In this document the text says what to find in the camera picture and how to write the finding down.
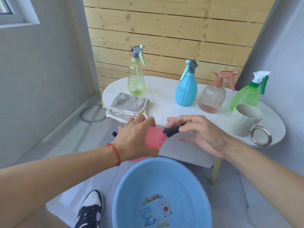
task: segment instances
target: blue spray bottle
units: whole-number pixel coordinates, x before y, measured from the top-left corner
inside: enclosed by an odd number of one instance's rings
[[[194,75],[195,69],[199,65],[191,60],[187,60],[186,64],[186,69],[175,91],[175,102],[182,106],[192,105],[197,94],[197,83]]]

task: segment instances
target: cartoon bear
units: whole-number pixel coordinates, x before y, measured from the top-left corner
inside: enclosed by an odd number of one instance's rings
[[[142,218],[145,222],[145,227],[154,224],[156,221],[156,219],[151,217],[152,212],[150,210],[150,207],[147,207],[147,208],[144,208],[143,210],[141,210],[140,215],[142,216]]]
[[[165,198],[164,200],[159,201],[158,205],[162,212],[165,214],[165,218],[172,214],[169,199]]]

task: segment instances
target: white spray nozzle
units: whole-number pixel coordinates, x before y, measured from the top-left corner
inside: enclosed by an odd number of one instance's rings
[[[254,79],[252,81],[254,83],[261,83],[264,77],[269,76],[270,71],[258,71],[253,74],[254,74]]]

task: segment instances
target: red string bracelet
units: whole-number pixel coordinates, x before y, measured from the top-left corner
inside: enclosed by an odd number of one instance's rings
[[[120,159],[119,153],[117,152],[117,149],[111,143],[107,143],[106,146],[111,147],[114,150],[114,152],[116,153],[116,156],[118,158],[118,164],[116,166],[119,166],[121,164],[121,159]]]

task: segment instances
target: green spray bottle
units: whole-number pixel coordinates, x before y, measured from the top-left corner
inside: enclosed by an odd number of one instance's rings
[[[230,110],[233,111],[237,104],[247,104],[256,107],[259,102],[260,94],[263,95],[265,92],[269,73],[269,71],[258,71],[253,73],[254,79],[252,82],[238,91],[232,98]]]
[[[134,96],[140,96],[146,91],[145,76],[143,75],[142,65],[139,63],[140,57],[143,65],[146,65],[143,56],[144,48],[144,45],[138,45],[131,49],[133,55],[132,65],[129,68],[128,91]]]

